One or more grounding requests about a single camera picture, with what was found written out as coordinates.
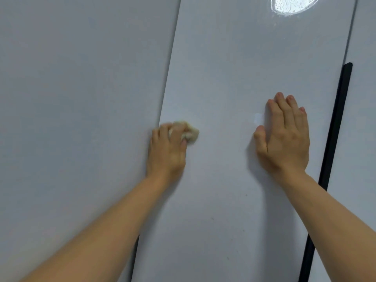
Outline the person's right forearm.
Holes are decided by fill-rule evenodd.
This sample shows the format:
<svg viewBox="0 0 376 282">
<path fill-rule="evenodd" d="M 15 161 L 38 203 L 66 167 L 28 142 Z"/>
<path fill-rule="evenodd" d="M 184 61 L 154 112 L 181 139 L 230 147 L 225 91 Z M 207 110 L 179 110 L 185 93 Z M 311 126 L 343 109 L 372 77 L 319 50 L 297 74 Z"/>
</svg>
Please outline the person's right forearm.
<svg viewBox="0 0 376 282">
<path fill-rule="evenodd" d="M 272 173 L 332 282 L 376 282 L 376 232 L 302 170 Z"/>
</svg>

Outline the glossy white cabinet door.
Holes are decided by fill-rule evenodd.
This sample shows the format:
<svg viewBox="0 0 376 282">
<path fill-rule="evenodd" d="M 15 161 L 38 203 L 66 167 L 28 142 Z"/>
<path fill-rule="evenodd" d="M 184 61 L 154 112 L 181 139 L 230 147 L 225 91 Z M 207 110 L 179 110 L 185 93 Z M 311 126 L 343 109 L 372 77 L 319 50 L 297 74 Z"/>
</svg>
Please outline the glossy white cabinet door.
<svg viewBox="0 0 376 282">
<path fill-rule="evenodd" d="M 145 174 L 181 0 L 0 0 L 0 282 Z"/>
<path fill-rule="evenodd" d="M 327 191 L 376 231 L 376 0 L 331 3 L 353 69 Z"/>
<path fill-rule="evenodd" d="M 307 231 L 252 142 L 277 92 L 318 180 L 355 0 L 181 0 L 160 122 L 200 130 L 145 225 L 132 282 L 298 282 Z"/>
</svg>

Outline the person's left hand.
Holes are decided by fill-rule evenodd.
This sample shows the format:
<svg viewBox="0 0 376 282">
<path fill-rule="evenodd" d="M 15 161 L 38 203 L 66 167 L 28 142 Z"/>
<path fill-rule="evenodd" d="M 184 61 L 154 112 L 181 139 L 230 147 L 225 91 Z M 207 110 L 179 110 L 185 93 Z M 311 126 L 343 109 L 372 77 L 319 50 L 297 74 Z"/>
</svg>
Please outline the person's left hand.
<svg viewBox="0 0 376 282">
<path fill-rule="evenodd" d="M 178 180 L 186 165 L 187 147 L 148 147 L 146 176 L 164 189 Z"/>
</svg>

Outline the person's right hand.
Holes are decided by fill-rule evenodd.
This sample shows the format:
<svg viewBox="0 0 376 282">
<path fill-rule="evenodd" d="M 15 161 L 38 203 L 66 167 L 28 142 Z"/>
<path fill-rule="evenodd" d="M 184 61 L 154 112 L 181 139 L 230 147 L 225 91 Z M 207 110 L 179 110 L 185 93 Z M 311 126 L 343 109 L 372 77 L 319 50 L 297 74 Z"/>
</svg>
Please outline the person's right hand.
<svg viewBox="0 0 376 282">
<path fill-rule="evenodd" d="M 284 97 L 293 109 L 294 128 L 286 129 L 274 119 L 277 104 L 275 99 L 267 101 L 270 112 L 270 131 L 266 134 L 267 153 L 257 153 L 261 166 L 279 184 L 285 184 L 295 175 L 305 174 L 309 161 L 309 133 L 298 130 L 299 106 L 292 95 Z"/>
</svg>

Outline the small cream cleaning cloth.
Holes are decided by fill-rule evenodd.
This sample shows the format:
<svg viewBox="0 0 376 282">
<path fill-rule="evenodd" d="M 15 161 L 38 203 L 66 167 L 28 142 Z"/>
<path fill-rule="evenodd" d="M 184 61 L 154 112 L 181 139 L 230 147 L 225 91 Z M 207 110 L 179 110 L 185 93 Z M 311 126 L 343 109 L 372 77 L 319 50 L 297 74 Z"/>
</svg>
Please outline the small cream cleaning cloth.
<svg viewBox="0 0 376 282">
<path fill-rule="evenodd" d="M 169 139 L 171 138 L 171 135 L 173 133 L 173 128 L 175 126 L 180 126 L 180 125 L 185 126 L 185 130 L 181 134 L 180 142 L 186 142 L 187 145 L 191 145 L 194 142 L 196 142 L 196 140 L 199 137 L 200 131 L 199 131 L 199 129 L 193 127 L 190 123 L 188 123 L 186 121 L 175 121 L 175 122 L 173 122 L 172 126 L 168 130 Z"/>
</svg>

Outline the person's left forearm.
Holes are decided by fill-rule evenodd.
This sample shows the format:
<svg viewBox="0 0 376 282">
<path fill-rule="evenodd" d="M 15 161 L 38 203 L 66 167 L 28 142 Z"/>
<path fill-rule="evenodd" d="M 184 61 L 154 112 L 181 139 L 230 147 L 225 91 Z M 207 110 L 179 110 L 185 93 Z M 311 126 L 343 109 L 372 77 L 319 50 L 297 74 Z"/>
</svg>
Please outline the person's left forearm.
<svg viewBox="0 0 376 282">
<path fill-rule="evenodd" d="M 147 176 L 20 282 L 116 282 L 142 225 L 178 178 L 166 172 Z"/>
</svg>

